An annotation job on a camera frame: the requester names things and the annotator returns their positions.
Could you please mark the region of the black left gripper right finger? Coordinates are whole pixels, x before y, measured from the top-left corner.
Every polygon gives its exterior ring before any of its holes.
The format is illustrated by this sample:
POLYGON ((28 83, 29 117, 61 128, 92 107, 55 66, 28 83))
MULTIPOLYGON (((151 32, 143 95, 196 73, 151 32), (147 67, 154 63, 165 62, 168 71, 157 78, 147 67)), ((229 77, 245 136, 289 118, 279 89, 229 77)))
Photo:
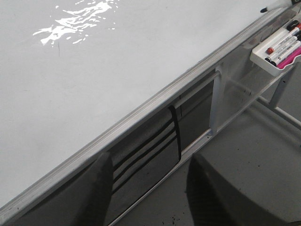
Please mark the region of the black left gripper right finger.
POLYGON ((262 206, 264 199, 249 197, 226 180, 202 155, 189 164, 186 193, 196 226, 299 226, 262 206))

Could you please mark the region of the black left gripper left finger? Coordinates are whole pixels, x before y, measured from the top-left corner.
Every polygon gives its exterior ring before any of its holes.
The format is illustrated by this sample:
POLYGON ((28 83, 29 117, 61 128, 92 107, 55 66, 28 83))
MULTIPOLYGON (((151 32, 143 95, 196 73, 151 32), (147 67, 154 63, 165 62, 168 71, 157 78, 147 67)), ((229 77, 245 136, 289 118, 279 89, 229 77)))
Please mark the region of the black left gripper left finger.
POLYGON ((69 182, 74 211, 70 226, 102 226, 110 204, 113 186, 113 164, 109 153, 101 154, 93 163, 69 182))

